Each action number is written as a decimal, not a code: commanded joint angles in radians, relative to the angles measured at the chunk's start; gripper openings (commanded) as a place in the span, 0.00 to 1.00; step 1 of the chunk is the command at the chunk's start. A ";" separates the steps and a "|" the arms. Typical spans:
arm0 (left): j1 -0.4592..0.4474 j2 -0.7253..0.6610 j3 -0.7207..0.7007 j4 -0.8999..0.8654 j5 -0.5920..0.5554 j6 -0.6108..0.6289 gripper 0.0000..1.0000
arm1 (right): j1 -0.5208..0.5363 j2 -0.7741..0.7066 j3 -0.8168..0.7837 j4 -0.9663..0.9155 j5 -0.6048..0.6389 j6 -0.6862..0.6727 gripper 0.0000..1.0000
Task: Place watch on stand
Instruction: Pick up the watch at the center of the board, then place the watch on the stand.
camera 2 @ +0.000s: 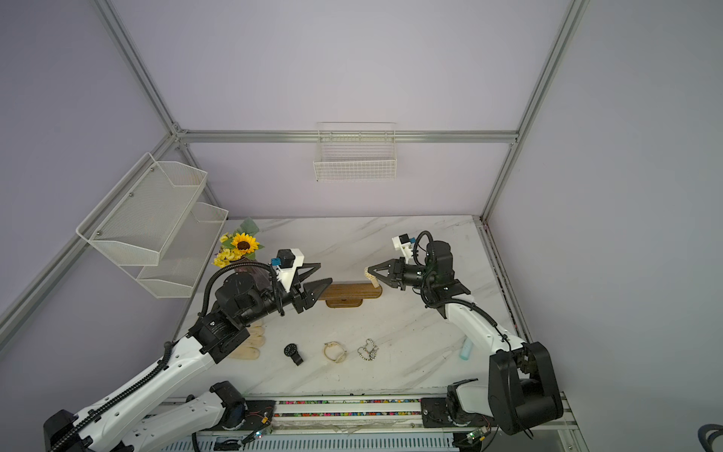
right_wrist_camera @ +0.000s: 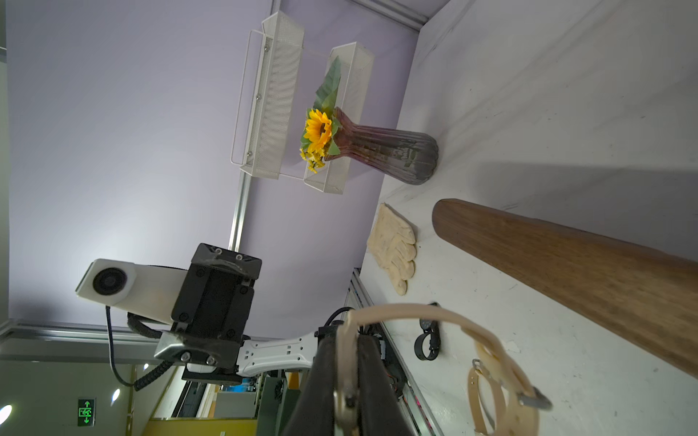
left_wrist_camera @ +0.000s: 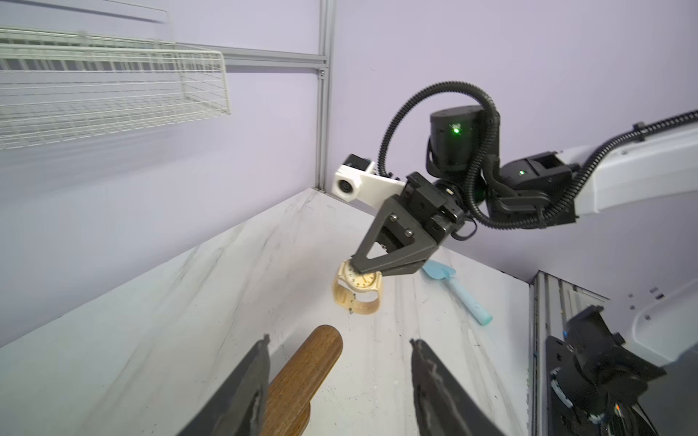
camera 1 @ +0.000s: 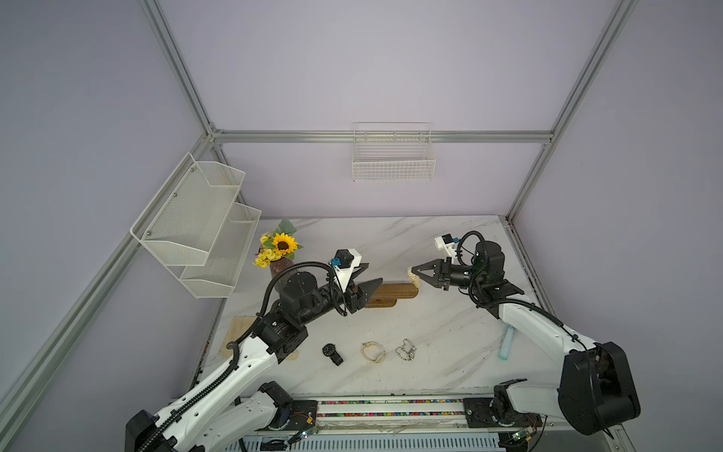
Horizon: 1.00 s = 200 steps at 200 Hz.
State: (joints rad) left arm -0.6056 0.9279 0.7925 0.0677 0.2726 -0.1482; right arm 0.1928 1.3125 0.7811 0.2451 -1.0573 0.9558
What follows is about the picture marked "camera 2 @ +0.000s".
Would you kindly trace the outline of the wooden watch stand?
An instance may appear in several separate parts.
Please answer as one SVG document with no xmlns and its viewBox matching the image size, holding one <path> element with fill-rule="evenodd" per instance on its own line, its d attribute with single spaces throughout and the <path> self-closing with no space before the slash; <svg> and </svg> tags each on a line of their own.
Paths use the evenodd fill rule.
<svg viewBox="0 0 723 452">
<path fill-rule="evenodd" d="M 378 299 L 383 293 L 382 287 L 372 282 L 345 282 L 332 284 L 319 298 L 331 309 L 360 307 L 366 299 Z"/>
</svg>

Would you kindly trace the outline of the cream strap wrist watch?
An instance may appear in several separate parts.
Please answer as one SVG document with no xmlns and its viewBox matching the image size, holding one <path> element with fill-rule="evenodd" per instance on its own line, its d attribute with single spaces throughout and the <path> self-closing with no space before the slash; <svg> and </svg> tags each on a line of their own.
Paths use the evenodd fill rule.
<svg viewBox="0 0 723 452">
<path fill-rule="evenodd" d="M 378 278 L 372 273 L 372 271 L 368 267 L 365 269 L 365 278 L 367 278 L 367 280 L 369 280 L 370 284 L 372 284 L 372 286 L 374 286 L 374 288 L 380 287 Z"/>
</svg>

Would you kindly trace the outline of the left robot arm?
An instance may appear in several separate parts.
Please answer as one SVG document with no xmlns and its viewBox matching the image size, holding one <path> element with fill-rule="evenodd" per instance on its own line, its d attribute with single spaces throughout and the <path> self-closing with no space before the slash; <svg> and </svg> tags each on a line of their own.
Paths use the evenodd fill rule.
<svg viewBox="0 0 723 452">
<path fill-rule="evenodd" d="M 250 340 L 252 324 L 286 306 L 310 310 L 331 286 L 313 281 L 320 264 L 297 253 L 269 264 L 238 261 L 215 272 L 203 293 L 196 322 L 165 343 L 161 357 L 118 390 L 80 410 L 60 410 L 43 424 L 48 451 L 156 451 L 204 429 L 238 431 L 249 420 L 248 403 L 224 380 L 163 414 L 151 412 L 186 383 L 230 357 Z"/>
</svg>

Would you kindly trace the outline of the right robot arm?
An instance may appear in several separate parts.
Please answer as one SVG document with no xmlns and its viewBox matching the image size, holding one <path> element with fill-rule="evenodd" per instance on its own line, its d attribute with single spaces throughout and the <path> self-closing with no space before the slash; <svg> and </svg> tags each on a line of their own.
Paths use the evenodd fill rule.
<svg viewBox="0 0 723 452">
<path fill-rule="evenodd" d="M 428 231 L 416 238 L 400 235 L 393 243 L 401 256 L 368 267 L 366 277 L 373 284 L 412 289 L 427 309 L 459 328 L 488 356 L 486 380 L 448 386 L 447 421 L 463 426 L 485 416 L 514 435 L 561 418 L 564 406 L 549 350 L 515 335 L 476 304 L 456 276 L 450 245 Z"/>
</svg>

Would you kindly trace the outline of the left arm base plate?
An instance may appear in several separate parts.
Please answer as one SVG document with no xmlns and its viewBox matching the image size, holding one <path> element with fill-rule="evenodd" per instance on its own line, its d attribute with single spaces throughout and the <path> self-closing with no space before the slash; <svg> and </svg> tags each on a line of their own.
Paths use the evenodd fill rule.
<svg viewBox="0 0 723 452">
<path fill-rule="evenodd" d="M 275 400 L 247 399 L 243 408 L 238 406 L 230 414 L 224 412 L 220 422 L 201 432 L 261 431 L 272 423 L 276 408 Z"/>
</svg>

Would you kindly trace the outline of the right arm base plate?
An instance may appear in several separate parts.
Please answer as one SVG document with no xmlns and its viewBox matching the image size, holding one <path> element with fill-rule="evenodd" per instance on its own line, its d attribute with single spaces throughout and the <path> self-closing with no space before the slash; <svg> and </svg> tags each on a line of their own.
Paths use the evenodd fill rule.
<svg viewBox="0 0 723 452">
<path fill-rule="evenodd" d="M 445 397 L 420 399 L 422 424 L 425 429 L 477 428 L 496 426 L 495 421 L 484 414 L 465 412 L 457 403 L 449 405 Z"/>
</svg>

